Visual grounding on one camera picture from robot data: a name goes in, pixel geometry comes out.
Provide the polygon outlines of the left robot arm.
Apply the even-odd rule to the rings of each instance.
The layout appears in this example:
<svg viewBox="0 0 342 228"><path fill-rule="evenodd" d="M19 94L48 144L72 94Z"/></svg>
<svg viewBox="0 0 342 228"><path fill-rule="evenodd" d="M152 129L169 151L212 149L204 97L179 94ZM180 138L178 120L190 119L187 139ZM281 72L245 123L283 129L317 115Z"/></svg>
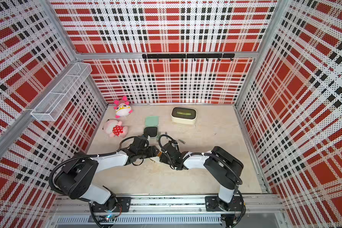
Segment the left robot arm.
<svg viewBox="0 0 342 228"><path fill-rule="evenodd" d="M93 183L95 174L114 167L133 164L138 159L154 158L160 150L150 146L144 136L132 136L122 140L115 152L106 154L77 153L57 165L50 173L48 184L58 194L71 199L106 204L112 192Z"/></svg>

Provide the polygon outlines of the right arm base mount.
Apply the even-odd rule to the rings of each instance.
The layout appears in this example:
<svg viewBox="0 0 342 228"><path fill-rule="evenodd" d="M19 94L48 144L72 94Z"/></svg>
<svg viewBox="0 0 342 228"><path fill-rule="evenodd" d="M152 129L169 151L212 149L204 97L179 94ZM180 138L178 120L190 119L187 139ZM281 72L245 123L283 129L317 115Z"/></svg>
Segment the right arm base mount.
<svg viewBox="0 0 342 228"><path fill-rule="evenodd" d="M234 196L230 203L226 203L221 200L218 196L207 196L205 197L206 211L217 212L241 212L243 203L239 196Z"/></svg>

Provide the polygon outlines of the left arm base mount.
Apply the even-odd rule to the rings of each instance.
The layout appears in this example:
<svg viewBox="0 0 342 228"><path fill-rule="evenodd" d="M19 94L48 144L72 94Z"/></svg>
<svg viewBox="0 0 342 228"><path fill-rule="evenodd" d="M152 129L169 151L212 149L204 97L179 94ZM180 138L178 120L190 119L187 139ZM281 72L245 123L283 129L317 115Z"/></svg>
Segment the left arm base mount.
<svg viewBox="0 0 342 228"><path fill-rule="evenodd" d="M131 205L131 197L110 197L105 204L92 203L95 213L101 212L128 212Z"/></svg>

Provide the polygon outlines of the green nail clipper case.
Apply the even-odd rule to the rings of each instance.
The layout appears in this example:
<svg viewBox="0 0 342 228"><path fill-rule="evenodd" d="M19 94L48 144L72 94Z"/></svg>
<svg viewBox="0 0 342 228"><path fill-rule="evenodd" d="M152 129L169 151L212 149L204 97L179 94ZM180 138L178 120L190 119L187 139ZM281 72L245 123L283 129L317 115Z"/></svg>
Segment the green nail clipper case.
<svg viewBox="0 0 342 228"><path fill-rule="evenodd" d="M145 119L145 128L143 134L146 138L154 139L158 137L158 116L148 116Z"/></svg>

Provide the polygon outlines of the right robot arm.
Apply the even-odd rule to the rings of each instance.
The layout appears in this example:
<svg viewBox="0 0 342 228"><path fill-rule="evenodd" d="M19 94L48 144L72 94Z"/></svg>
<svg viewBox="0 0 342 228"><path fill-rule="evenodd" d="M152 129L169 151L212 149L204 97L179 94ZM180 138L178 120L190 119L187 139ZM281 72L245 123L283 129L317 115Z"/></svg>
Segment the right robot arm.
<svg viewBox="0 0 342 228"><path fill-rule="evenodd" d="M207 170L220 184L218 198L225 203L231 203L238 187L243 184L240 177L243 163L219 146L205 153L181 153L179 147L169 141L160 148L160 162L169 164L174 170Z"/></svg>

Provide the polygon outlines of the cream case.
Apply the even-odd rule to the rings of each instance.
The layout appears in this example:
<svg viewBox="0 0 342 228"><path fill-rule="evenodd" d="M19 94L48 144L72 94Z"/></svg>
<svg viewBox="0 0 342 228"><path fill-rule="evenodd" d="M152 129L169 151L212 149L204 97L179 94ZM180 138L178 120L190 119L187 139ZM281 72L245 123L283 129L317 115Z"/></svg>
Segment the cream case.
<svg viewBox="0 0 342 228"><path fill-rule="evenodd" d="M161 163L161 161L160 161L161 155L162 155L162 152L161 151L157 151L156 156L155 157L151 157L150 159L152 161L154 161L154 162Z"/></svg>

